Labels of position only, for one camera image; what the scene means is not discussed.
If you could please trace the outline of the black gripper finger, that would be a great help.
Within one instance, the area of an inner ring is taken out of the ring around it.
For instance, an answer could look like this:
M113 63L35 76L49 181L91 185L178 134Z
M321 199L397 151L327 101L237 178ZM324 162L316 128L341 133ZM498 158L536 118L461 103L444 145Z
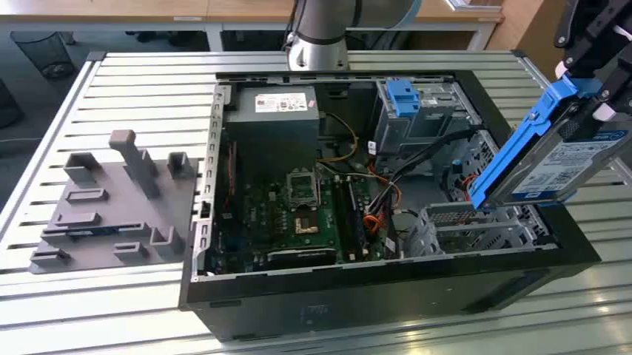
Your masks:
M631 116L631 36L608 35L590 50L592 71L600 73L603 84L596 93L598 121L616 121Z
M591 78L610 61L607 35L615 18L615 1L564 1L555 34L555 46L563 59L555 68L556 78L564 74Z

